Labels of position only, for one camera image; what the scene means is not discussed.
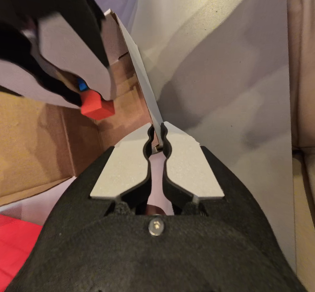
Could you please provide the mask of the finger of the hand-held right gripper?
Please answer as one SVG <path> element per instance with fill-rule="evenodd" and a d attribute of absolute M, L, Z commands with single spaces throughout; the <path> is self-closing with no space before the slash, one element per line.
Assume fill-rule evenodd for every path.
<path fill-rule="evenodd" d="M 80 95 L 44 71 L 32 50 L 24 34 L 12 26 L 1 26 L 1 87 L 47 104 L 79 109 Z"/>
<path fill-rule="evenodd" d="M 112 65 L 117 62 L 117 22 L 109 9 L 104 14 L 100 46 L 104 47 L 109 64 L 104 65 L 69 23 L 59 13 L 38 22 L 39 50 L 52 65 L 81 77 L 106 101 L 116 98 L 116 81 Z"/>

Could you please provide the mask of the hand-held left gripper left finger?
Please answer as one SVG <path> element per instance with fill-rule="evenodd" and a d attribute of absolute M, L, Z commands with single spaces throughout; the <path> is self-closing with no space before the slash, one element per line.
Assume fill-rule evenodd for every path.
<path fill-rule="evenodd" d="M 149 157 L 154 132 L 147 123 L 114 146 L 90 193 L 92 199 L 123 201 L 130 209 L 147 203 L 152 190 Z"/>

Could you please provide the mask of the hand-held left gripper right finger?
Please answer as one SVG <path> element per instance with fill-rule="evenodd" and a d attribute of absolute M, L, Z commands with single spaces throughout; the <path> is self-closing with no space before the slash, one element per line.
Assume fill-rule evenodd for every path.
<path fill-rule="evenodd" d="M 219 185 L 199 142 L 165 121 L 161 124 L 163 141 L 163 193 L 171 202 L 174 214 L 180 214 L 188 203 L 221 200 Z"/>

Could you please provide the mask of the red cube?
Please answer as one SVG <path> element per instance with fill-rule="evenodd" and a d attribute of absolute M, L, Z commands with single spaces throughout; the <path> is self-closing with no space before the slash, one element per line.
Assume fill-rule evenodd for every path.
<path fill-rule="evenodd" d="M 88 89 L 81 92 L 80 97 L 82 115 L 97 121 L 115 115 L 114 102 L 103 100 L 98 92 Z"/>

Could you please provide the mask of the white cardboard box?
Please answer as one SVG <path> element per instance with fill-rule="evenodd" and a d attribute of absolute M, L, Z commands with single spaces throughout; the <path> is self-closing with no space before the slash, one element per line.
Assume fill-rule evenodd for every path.
<path fill-rule="evenodd" d="M 156 129 L 153 151 L 162 145 L 163 119 L 138 46 L 112 13 L 117 22 L 114 116 L 95 121 L 79 109 L 1 90 L 1 215 L 43 225 L 70 182 L 144 124 Z"/>

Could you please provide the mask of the red plastic bin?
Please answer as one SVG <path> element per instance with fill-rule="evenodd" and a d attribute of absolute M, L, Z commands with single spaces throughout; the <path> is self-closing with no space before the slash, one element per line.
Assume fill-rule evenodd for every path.
<path fill-rule="evenodd" d="M 0 291 L 3 292 L 29 257 L 42 226 L 0 215 Z"/>

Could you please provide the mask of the beige fabric cushion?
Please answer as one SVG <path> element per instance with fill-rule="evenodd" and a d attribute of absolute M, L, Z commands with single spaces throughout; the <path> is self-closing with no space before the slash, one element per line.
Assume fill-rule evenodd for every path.
<path fill-rule="evenodd" d="M 296 272 L 315 291 L 315 0 L 287 0 Z"/>

